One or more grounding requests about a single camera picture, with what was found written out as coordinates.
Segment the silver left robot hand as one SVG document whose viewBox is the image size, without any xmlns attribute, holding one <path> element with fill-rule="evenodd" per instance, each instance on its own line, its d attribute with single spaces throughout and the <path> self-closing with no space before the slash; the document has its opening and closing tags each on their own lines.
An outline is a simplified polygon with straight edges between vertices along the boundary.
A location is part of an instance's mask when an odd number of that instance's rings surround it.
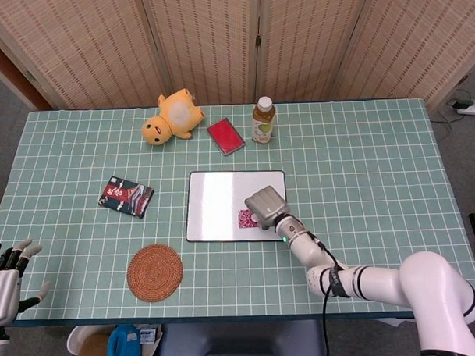
<svg viewBox="0 0 475 356">
<path fill-rule="evenodd" d="M 13 322 L 21 314 L 38 304 L 47 296 L 50 282 L 42 284 L 38 294 L 20 300 L 23 275 L 29 261 L 42 250 L 41 245 L 31 246 L 32 240 L 25 239 L 4 250 L 0 256 L 0 328 Z"/>
</svg>

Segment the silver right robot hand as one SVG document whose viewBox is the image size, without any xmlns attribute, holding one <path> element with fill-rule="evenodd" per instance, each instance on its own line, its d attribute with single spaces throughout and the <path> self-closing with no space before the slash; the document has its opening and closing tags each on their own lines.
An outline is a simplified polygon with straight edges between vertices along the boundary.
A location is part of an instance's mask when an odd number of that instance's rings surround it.
<svg viewBox="0 0 475 356">
<path fill-rule="evenodd" d="M 269 230 L 284 215 L 290 214 L 286 200 L 272 186 L 260 189 L 245 200 L 246 207 L 256 216 L 259 226 Z"/>
</svg>

